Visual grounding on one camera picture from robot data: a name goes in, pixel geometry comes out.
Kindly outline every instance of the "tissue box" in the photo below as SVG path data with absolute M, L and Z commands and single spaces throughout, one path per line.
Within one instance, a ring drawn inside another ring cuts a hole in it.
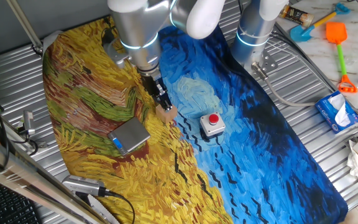
M 341 94 L 339 91 L 336 91 L 332 93 L 331 95 L 328 95 L 324 97 L 323 99 L 319 100 L 316 103 L 317 110 L 320 111 L 320 113 L 323 115 L 327 123 L 330 125 L 330 127 L 333 129 L 334 133 L 337 134 L 341 132 L 342 130 L 345 130 L 346 128 L 352 126 L 353 124 L 358 123 L 358 115 L 354 112 L 354 110 L 351 108 L 351 106 L 345 101 L 345 107 L 346 107 L 346 113 L 349 118 L 350 123 L 346 126 L 340 126 L 335 121 L 335 116 L 338 113 L 338 110 L 334 108 L 334 106 L 328 101 L 331 97 L 337 96 Z

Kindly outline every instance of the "blue label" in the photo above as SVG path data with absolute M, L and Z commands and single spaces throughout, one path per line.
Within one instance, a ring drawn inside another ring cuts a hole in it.
M 117 146 L 118 149 L 122 149 L 122 144 L 121 144 L 121 142 L 118 141 L 118 139 L 114 139 L 112 141 L 115 143 L 115 145 Z

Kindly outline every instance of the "black keyboard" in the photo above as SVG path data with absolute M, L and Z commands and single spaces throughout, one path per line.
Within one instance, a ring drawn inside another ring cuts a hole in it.
M 0 223 L 41 223 L 33 201 L 0 185 Z

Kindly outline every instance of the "emergency stop button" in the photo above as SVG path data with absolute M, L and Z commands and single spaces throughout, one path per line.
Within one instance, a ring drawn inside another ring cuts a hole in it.
M 208 119 L 211 125 L 215 125 L 219 121 L 219 116 L 216 114 L 211 114 Z

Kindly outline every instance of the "hose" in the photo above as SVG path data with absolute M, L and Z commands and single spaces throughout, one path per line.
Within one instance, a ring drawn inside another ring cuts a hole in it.
M 272 84 L 270 83 L 270 81 L 267 79 L 265 79 L 265 83 L 266 85 L 270 88 L 270 90 L 272 91 L 272 93 L 283 103 L 285 103 L 286 105 L 289 106 L 299 106 L 299 107 L 304 107 L 304 106 L 314 106 L 316 103 L 292 103 L 289 102 L 287 100 L 285 100 L 284 98 L 282 98 L 273 88 Z
M 262 68 L 259 66 L 259 64 L 257 63 L 253 63 L 251 68 L 253 69 L 253 71 L 255 71 L 259 77 L 265 81 L 266 85 L 270 88 L 270 91 L 272 91 L 272 93 L 277 97 L 277 99 L 279 99 L 281 102 L 283 102 L 286 105 L 289 106 L 297 106 L 297 107 L 305 107 L 305 106 L 314 106 L 316 103 L 292 103 L 287 101 L 286 99 L 282 98 L 273 88 L 271 82 L 269 81 L 269 77 L 267 76 L 267 74 L 262 70 Z M 358 114 L 358 109 L 351 106 L 352 109 L 354 110 L 354 112 L 356 112 Z

